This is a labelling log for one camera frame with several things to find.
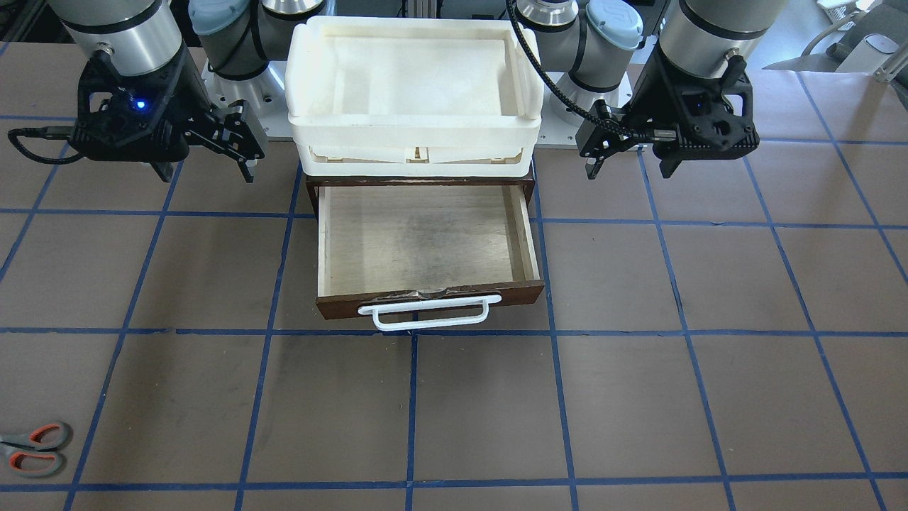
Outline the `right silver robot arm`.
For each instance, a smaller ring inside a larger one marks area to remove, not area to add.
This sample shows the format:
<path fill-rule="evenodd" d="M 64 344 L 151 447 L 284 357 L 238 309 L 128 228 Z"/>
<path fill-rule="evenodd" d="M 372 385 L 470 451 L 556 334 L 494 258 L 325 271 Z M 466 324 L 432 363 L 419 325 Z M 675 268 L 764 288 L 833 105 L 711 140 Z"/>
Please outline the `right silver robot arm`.
<path fill-rule="evenodd" d="M 324 1 L 191 1 L 188 14 L 207 57 L 200 69 L 166 1 L 52 1 L 87 53 L 72 127 L 82 158 L 149 165 L 162 181 L 191 148 L 227 156 L 244 181 L 281 133 L 284 68 L 293 29 Z"/>

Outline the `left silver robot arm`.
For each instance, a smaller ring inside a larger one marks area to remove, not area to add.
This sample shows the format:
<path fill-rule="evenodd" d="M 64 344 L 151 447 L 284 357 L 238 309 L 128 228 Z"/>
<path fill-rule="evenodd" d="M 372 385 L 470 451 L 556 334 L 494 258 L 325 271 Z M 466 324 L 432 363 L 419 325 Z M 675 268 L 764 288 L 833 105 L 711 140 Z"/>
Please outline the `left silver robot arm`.
<path fill-rule="evenodd" d="M 619 87 L 644 23 L 623 1 L 508 1 L 506 13 L 536 74 L 581 119 L 589 179 L 612 155 L 652 145 L 661 175 L 693 160 L 736 160 L 759 146 L 747 58 L 782 1 L 668 1 L 665 25 L 623 106 Z"/>

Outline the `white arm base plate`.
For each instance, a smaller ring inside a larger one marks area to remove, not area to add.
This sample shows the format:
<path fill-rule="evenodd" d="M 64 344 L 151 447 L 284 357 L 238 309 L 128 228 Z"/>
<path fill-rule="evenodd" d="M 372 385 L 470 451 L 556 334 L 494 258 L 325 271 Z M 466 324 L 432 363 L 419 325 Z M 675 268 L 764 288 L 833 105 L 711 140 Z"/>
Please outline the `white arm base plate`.
<path fill-rule="evenodd" d="M 622 107 L 631 98 L 629 76 L 623 74 L 619 86 L 610 92 L 593 92 L 581 88 L 563 72 L 548 72 L 548 77 L 574 103 L 590 110 L 596 100 L 603 99 L 610 107 Z M 536 140 L 537 148 L 577 149 L 577 131 L 584 122 L 583 117 L 568 110 L 554 97 L 548 88 L 544 89 L 541 129 Z"/>
<path fill-rule="evenodd" d="M 284 88 L 286 65 L 285 61 L 272 61 L 258 77 L 233 81 L 215 75 L 206 61 L 201 77 L 215 104 L 227 106 L 244 99 L 252 107 L 270 140 L 292 141 Z"/>

